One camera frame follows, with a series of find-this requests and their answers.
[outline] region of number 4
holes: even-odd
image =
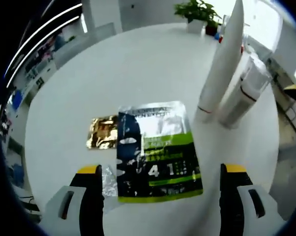
[[[157,177],[159,175],[158,166],[153,165],[152,168],[150,169],[150,171],[148,172],[148,175]]]

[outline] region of gold foil packet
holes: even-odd
[[[118,139],[118,117],[93,118],[89,128],[87,148],[116,148]]]

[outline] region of led light strip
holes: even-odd
[[[80,19],[81,19],[81,25],[83,27],[84,33],[87,33],[88,29],[87,29],[87,25],[86,25],[86,22],[85,22],[85,16],[83,14],[81,14]]]
[[[9,70],[9,68],[11,67],[12,63],[14,62],[14,60],[16,59],[16,57],[18,56],[18,54],[21,52],[21,50],[25,47],[25,45],[40,31],[42,30],[44,27],[46,27],[48,24],[50,24],[52,21],[54,21],[55,19],[57,19],[58,17],[64,15],[65,13],[71,11],[71,10],[74,10],[80,6],[82,6],[83,4],[80,3],[80,4],[77,4],[63,12],[61,12],[60,14],[56,15],[55,17],[51,18],[50,20],[48,20],[46,23],[44,23],[42,26],[40,26],[40,28],[38,28],[24,43],[23,45],[18,49],[18,51],[16,52],[15,56],[12,58],[11,62],[9,63],[7,69],[6,69],[6,72],[5,72],[5,75],[7,74],[7,71]]]
[[[43,11],[41,17],[43,17],[45,15],[45,13],[50,9],[50,7],[52,6],[52,4],[55,2],[55,0],[51,0],[49,5],[46,7],[46,9]]]
[[[51,36],[54,32],[58,31],[60,28],[63,28],[64,26],[68,25],[69,23],[77,20],[79,18],[79,16],[76,16],[74,18],[72,18],[69,21],[66,21],[65,23],[61,24],[60,26],[58,26],[57,28],[55,28],[54,30],[52,30],[51,32],[49,32],[46,36],[44,36],[28,53],[27,55],[22,59],[22,61],[18,64],[17,68],[15,69],[14,73],[12,74],[6,88],[9,87],[10,83],[12,82],[13,78],[15,77],[16,73],[18,72],[20,66],[22,66],[22,64],[25,62],[25,60],[30,56],[30,54],[45,40],[47,39],[49,36]]]

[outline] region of plastic wrapper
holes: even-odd
[[[104,197],[103,214],[123,204],[118,201],[118,183],[109,166],[102,166],[102,195]]]
[[[118,117],[116,115],[92,119],[86,143],[87,148],[116,148],[118,137],[117,122]]]
[[[117,159],[121,202],[163,202],[203,192],[193,137],[181,102],[121,107]]]

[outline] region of red stripe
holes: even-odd
[[[246,92],[243,91],[242,86],[241,86],[240,88],[241,88],[242,93],[243,93],[245,96],[247,96],[247,97],[248,97],[249,99],[251,99],[252,101],[256,102],[256,99],[254,99],[253,97],[251,97],[250,95],[248,95]]]
[[[210,114],[211,112],[209,112],[209,111],[206,111],[206,110],[204,110],[203,108],[201,108],[200,106],[197,106],[198,107],[198,109],[200,109],[200,110],[202,110],[203,112],[206,112],[206,113],[208,113],[208,114]]]

